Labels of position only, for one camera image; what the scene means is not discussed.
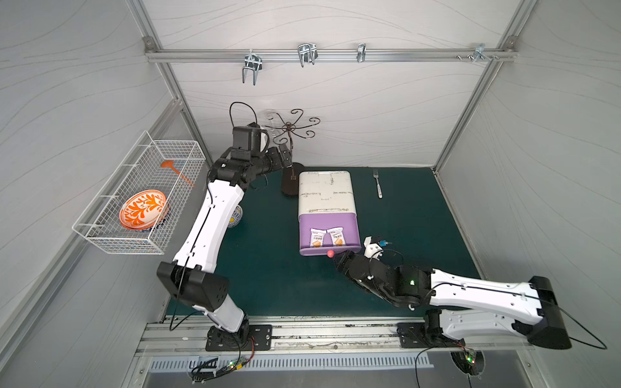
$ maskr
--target white bracket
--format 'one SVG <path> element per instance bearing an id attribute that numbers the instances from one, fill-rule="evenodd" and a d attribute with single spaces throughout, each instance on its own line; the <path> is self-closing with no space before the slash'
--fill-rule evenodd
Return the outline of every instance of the white bracket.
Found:
<path id="1" fill-rule="evenodd" d="M 317 46 L 313 43 L 303 43 L 297 47 L 297 55 L 300 57 L 300 65 L 304 67 L 304 62 L 315 64 L 317 59 Z"/>

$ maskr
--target green mat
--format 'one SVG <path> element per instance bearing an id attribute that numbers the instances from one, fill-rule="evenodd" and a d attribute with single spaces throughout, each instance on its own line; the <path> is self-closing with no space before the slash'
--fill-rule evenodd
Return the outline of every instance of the green mat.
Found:
<path id="1" fill-rule="evenodd" d="M 479 275 L 461 239 L 433 173 L 428 168 L 380 168 L 383 199 L 378 198 L 371 168 L 347 170 L 358 214 L 360 241 L 376 235 L 392 242 L 405 264 L 438 268 L 461 276 Z M 230 279 L 229 294 L 249 315 L 421 316 L 424 309 L 398 309 L 362 291 L 336 272 L 327 256 L 299 254 L 297 197 L 280 192 L 281 172 L 268 175 L 265 189 L 249 189 L 240 203 L 243 218 L 228 229 L 215 273 Z M 255 181 L 262 187 L 262 179 Z M 401 264 L 387 252 L 382 261 Z M 168 306 L 173 313 L 175 302 Z M 193 309 L 179 305 L 177 315 Z"/>

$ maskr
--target white wire basket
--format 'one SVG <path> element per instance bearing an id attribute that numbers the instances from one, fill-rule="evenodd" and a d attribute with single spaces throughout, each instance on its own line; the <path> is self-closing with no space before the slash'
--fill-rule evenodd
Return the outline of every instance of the white wire basket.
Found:
<path id="1" fill-rule="evenodd" d="M 172 160 L 180 174 L 162 168 L 166 160 Z M 205 154 L 197 142 L 153 140 L 145 132 L 73 224 L 73 230 L 106 253 L 163 255 L 204 163 Z M 168 211 L 145 231 L 122 226 L 120 208 L 136 193 L 149 189 L 164 193 L 163 208 Z"/>

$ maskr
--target fork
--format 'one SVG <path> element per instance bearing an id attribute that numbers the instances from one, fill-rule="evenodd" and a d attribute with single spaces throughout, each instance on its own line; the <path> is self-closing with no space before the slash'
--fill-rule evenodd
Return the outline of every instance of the fork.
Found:
<path id="1" fill-rule="evenodd" d="M 373 169 L 373 177 L 378 184 L 378 198 L 382 198 L 382 188 L 379 186 L 379 174 L 377 168 Z"/>

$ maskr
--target metal decorative stand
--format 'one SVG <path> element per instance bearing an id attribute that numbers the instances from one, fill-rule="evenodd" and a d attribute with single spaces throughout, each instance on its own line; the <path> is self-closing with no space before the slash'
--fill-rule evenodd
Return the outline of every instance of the metal decorative stand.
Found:
<path id="1" fill-rule="evenodd" d="M 318 117 L 311 117 L 309 119 L 309 122 L 311 122 L 312 124 L 310 125 L 305 125 L 303 127 L 298 127 L 296 124 L 298 121 L 300 121 L 300 119 L 302 118 L 302 116 L 304 115 L 304 111 L 302 109 L 292 109 L 291 110 L 291 114 L 298 114 L 300 113 L 300 116 L 298 116 L 298 118 L 291 123 L 290 121 L 285 121 L 283 120 L 282 116 L 280 116 L 280 114 L 278 114 L 277 112 L 274 112 L 273 114 L 277 115 L 278 118 L 280 119 L 280 121 L 283 123 L 282 126 L 277 127 L 277 126 L 271 126 L 271 125 L 264 125 L 264 127 L 267 128 L 271 128 L 271 129 L 280 129 L 282 130 L 282 133 L 279 133 L 277 135 L 274 136 L 274 142 L 276 144 L 285 144 L 287 143 L 287 141 L 289 142 L 289 148 L 291 149 L 291 157 L 293 157 L 293 137 L 291 135 L 295 135 L 297 137 L 301 137 L 304 139 L 311 139 L 315 137 L 315 131 L 309 129 L 305 131 L 305 135 L 306 136 L 302 136 L 299 135 L 298 133 L 296 133 L 296 130 L 298 129 L 305 129 L 305 128 L 309 128 L 309 127 L 313 127 L 319 123 L 321 123 L 321 120 Z M 297 177 L 300 175 L 301 172 L 303 172 L 304 170 L 304 166 L 300 163 L 293 163 L 293 166 L 291 166 L 290 168 L 286 168 L 283 170 L 283 180 L 281 182 L 281 190 L 283 193 L 289 195 L 289 196 L 296 196 L 298 193 L 298 185 L 297 185 Z"/>

